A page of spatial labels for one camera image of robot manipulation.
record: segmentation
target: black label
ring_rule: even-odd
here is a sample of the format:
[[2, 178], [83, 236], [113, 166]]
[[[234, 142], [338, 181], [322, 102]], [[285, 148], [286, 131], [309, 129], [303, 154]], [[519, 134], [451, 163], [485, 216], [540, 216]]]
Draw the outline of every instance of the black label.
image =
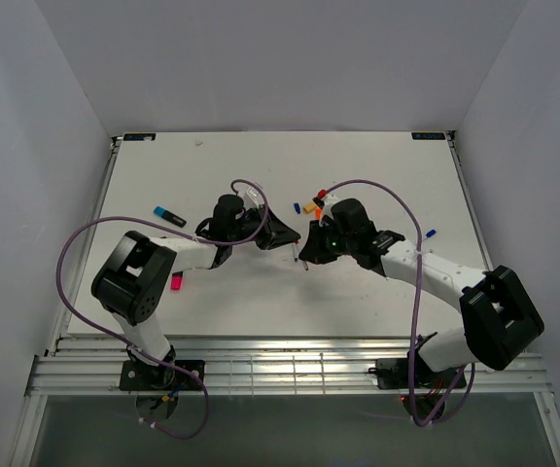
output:
[[446, 139], [444, 133], [415, 133], [412, 131], [412, 139]]
[[127, 133], [124, 141], [155, 141], [156, 133]]

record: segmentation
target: wire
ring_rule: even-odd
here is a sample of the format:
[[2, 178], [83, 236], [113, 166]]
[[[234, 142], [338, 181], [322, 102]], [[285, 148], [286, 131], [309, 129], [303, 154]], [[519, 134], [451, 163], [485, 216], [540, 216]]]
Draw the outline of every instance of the wire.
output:
[[[262, 214], [262, 219], [261, 219], [261, 223], [259, 224], [259, 226], [254, 230], [254, 232], [250, 236], [248, 236], [247, 238], [245, 238], [243, 240], [238, 240], [238, 241], [214, 241], [214, 240], [207, 240], [205, 238], [197, 238], [196, 239], [197, 242], [204, 243], [204, 244], [207, 244], [207, 245], [216, 245], [216, 246], [242, 245], [243, 243], [247, 243], [248, 241], [253, 240], [256, 237], [256, 235], [261, 231], [261, 229], [263, 228], [265, 222], [267, 221], [267, 217], [269, 215], [269, 203], [267, 202], [267, 197], [265, 196], [263, 191], [257, 185], [255, 185], [252, 182], [249, 182], [248, 180], [243, 180], [241, 178], [233, 180], [230, 183], [230, 187], [234, 190], [234, 185], [236, 185], [237, 183], [244, 183], [244, 184], [254, 188], [255, 190], [257, 190], [261, 194], [262, 200], [264, 201], [264, 212]], [[168, 232], [169, 234], [174, 234], [174, 235], [180, 236], [182, 238], [193, 240], [193, 236], [189, 235], [187, 233], [182, 233], [182, 232], [179, 232], [179, 231], [175, 231], [175, 230], [170, 229], [168, 227], [161, 226], [159, 224], [155, 224], [153, 222], [145, 221], [143, 219], [138, 219], [138, 218], [135, 218], [135, 217], [110, 216], [110, 217], [103, 217], [103, 218], [95, 219], [91, 222], [88, 222], [87, 224], [82, 225], [78, 229], [76, 229], [68, 237], [68, 239], [64, 243], [64, 246], [62, 247], [61, 252], [59, 253], [59, 258], [57, 259], [57, 266], [55, 267], [55, 287], [57, 288], [57, 295], [59, 295], [60, 299], [64, 303], [64, 306], [66, 306], [70, 310], [71, 313], [73, 313], [77, 318], [79, 318], [84, 323], [88, 324], [89, 326], [91, 326], [94, 329], [97, 329], [98, 331], [101, 331], [102, 333], [107, 334], [108, 336], [111, 336], [114, 339], [117, 339], [117, 340], [123, 342], [127, 347], [131, 347], [131, 348], [135, 349], [135, 351], [139, 355], [146, 358], [147, 360], [150, 360], [151, 362], [154, 362], [158, 365], [162, 365], [165, 368], [169, 368], [172, 371], [181, 373], [181, 374], [185, 375], [186, 377], [190, 377], [200, 386], [200, 389], [204, 393], [204, 417], [202, 418], [202, 421], [200, 422], [198, 427], [195, 430], [193, 430], [192, 433], [187, 434], [187, 435], [182, 435], [182, 434], [176, 433], [172, 430], [169, 430], [165, 427], [162, 427], [158, 424], [155, 424], [152, 420], [147, 420], [145, 418], [140, 418], [142, 421], [151, 424], [151, 426], [153, 426], [154, 428], [157, 428], [157, 429], [163, 431], [164, 433], [167, 433], [168, 435], [170, 435], [174, 438], [177, 438], [179, 440], [189, 440], [189, 439], [195, 437], [198, 433], [200, 433], [204, 429], [204, 427], [207, 423], [207, 420], [209, 418], [209, 412], [210, 412], [209, 392], [208, 392], [206, 386], [204, 385], [204, 383], [202, 382], [202, 380], [199, 377], [197, 377], [196, 375], [194, 375], [192, 372], [189, 372], [188, 370], [185, 370], [184, 368], [177, 367], [176, 365], [172, 365], [171, 363], [163, 362], [162, 360], [159, 360], [159, 359], [153, 357], [152, 355], [149, 355], [143, 349], [138, 348], [132, 341], [128, 340], [124, 336], [121, 336], [120, 334], [115, 333], [114, 331], [112, 331], [110, 329], [107, 329], [107, 328], [101, 326], [100, 324], [97, 324], [97, 323], [93, 322], [89, 318], [86, 318], [79, 311], [77, 311], [75, 309], [73, 304], [68, 300], [68, 298], [66, 297], [66, 294], [64, 293], [64, 287], [62, 285], [62, 269], [63, 269], [64, 259], [66, 258], [66, 253], [68, 253], [68, 250], [70, 249], [71, 245], [73, 244], [75, 239], [82, 232], [86, 231], [90, 227], [97, 226], [98, 224], [102, 224], [104, 222], [112, 222], [112, 221], [134, 222], [136, 224], [142, 224], [144, 226], [153, 227], [155, 229], [159, 229], [161, 231]]]
[[385, 187], [380, 183], [373, 182], [370, 180], [364, 180], [364, 179], [347, 180], [333, 185], [331, 188], [327, 189], [327, 192], [331, 193], [332, 191], [337, 190], [338, 188], [344, 187], [346, 185], [355, 185], [355, 184], [371, 185], [372, 187], [376, 187], [383, 190], [388, 195], [393, 197], [405, 210], [410, 220], [412, 221], [412, 224], [414, 224], [414, 228], [416, 229], [416, 250], [419, 252], [419, 254], [417, 255], [418, 257], [416, 258], [416, 283], [415, 283], [416, 291], [414, 292], [414, 306], [412, 308], [412, 324], [411, 324], [410, 337], [409, 337], [409, 355], [408, 355], [409, 374], [407, 376], [407, 385], [409, 388], [409, 406], [412, 412], [412, 419], [414, 420], [414, 423], [417, 426], [423, 427], [423, 426], [427, 426], [431, 422], [436, 423], [436, 422], [445, 421], [449, 419], [452, 415], [457, 413], [462, 408], [462, 406], [466, 403], [466, 400], [468, 399], [471, 389], [473, 388], [474, 373], [475, 373], [474, 363], [472, 363], [471, 365], [471, 378], [469, 380], [468, 387], [466, 388], [466, 393], [464, 394], [464, 397], [462, 398], [460, 403], [455, 407], [455, 409], [453, 409], [452, 413], [449, 413], [447, 416], [444, 416], [440, 419], [434, 420], [434, 417], [438, 413], [439, 408], [442, 407], [442, 404], [444, 404], [444, 402], [446, 402], [449, 394], [451, 393], [453, 388], [455, 388], [458, 381], [461, 379], [462, 375], [464, 374], [464, 369], [466, 368], [466, 366], [459, 367], [457, 369], [457, 373], [455, 374], [455, 377], [451, 381], [450, 385], [446, 388], [446, 391], [444, 391], [444, 394], [442, 395], [440, 400], [437, 401], [437, 404], [434, 406], [432, 411], [427, 415], [427, 417], [421, 419], [418, 416], [418, 410], [416, 408], [416, 393], [415, 393], [416, 388], [414, 385], [415, 384], [414, 372], [416, 371], [416, 336], [417, 336], [417, 328], [418, 328], [418, 310], [420, 308], [420, 298], [423, 289], [423, 255], [422, 253], [420, 253], [423, 245], [423, 233], [420, 228], [420, 224], [418, 224], [418, 220], [416, 219], [416, 216], [409, 208], [409, 206], [405, 203], [405, 201], [403, 201], [401, 197], [397, 195], [395, 192], [393, 192], [390, 188]]

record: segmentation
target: white wall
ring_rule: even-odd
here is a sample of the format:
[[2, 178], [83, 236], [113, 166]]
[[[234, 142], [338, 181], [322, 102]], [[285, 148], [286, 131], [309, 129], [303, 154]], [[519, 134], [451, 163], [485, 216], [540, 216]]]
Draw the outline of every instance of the white wall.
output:
[[529, 1], [458, 135], [490, 253], [517, 269], [545, 321], [560, 413], [560, 2]]
[[34, 0], [0, 0], [0, 465], [53, 327], [58, 250], [88, 216], [109, 142]]
[[38, 0], [111, 135], [451, 129], [526, 0]]

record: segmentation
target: robotic arm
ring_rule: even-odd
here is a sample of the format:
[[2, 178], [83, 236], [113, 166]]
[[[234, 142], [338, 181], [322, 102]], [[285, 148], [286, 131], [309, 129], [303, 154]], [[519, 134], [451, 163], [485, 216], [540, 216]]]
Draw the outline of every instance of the robotic arm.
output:
[[315, 198], [323, 209], [312, 221], [299, 254], [315, 265], [353, 257], [361, 268], [416, 285], [417, 257], [423, 255], [422, 288], [453, 306], [464, 327], [420, 339], [418, 381], [450, 368], [481, 362], [503, 370], [543, 332], [543, 322], [515, 272], [467, 268], [432, 253], [419, 253], [399, 233], [379, 231], [356, 199]]
[[[213, 216], [203, 220], [195, 233], [206, 240], [223, 243], [244, 240], [261, 225], [264, 211], [263, 200], [253, 188], [223, 195], [218, 199]], [[299, 233], [268, 210], [253, 241], [261, 250], [270, 250], [299, 239]], [[175, 272], [218, 268], [231, 253], [232, 246], [216, 246], [181, 237], [146, 237], [130, 231], [92, 281], [91, 293], [112, 313], [124, 336], [136, 348], [174, 364], [174, 349], [161, 332], [155, 314], [167, 280]], [[141, 386], [123, 387], [121, 378], [122, 390], [163, 389], [176, 384], [172, 371], [144, 358], [133, 347], [127, 352], [130, 362], [125, 363], [122, 375], [132, 368], [131, 374]]]

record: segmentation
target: red object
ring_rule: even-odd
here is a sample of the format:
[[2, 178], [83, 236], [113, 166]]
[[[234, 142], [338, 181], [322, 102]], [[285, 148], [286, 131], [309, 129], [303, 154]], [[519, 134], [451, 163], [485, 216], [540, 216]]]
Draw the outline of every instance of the red object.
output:
[[183, 273], [174, 272], [172, 274], [172, 282], [170, 282], [170, 290], [181, 290], [183, 285]]

